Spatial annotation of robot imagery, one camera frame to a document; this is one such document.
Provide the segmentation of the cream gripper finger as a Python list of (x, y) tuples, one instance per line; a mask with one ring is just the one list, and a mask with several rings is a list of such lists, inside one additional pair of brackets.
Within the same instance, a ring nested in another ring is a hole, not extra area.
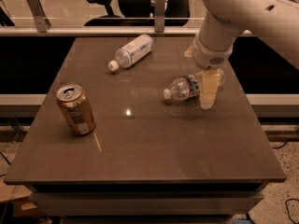
[(187, 58), (192, 57), (193, 45), (190, 45), (184, 52), (184, 56)]
[(209, 109), (214, 105), (221, 74), (217, 70), (206, 70), (200, 80), (200, 105), (203, 109)]

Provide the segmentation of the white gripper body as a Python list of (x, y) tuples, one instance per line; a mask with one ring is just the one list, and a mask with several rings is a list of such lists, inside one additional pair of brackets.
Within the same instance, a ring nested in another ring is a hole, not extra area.
[(225, 51), (208, 49), (200, 41), (199, 34), (196, 34), (192, 42), (192, 57), (197, 67), (203, 70), (216, 70), (226, 65), (233, 47)]

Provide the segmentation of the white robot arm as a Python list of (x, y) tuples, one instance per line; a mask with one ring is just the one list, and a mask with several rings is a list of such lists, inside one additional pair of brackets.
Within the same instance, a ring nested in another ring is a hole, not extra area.
[(200, 105), (214, 105), (220, 75), (236, 38), (248, 30), (299, 68), (299, 6), (289, 0), (203, 0), (206, 16), (192, 42), (192, 57), (202, 71)]

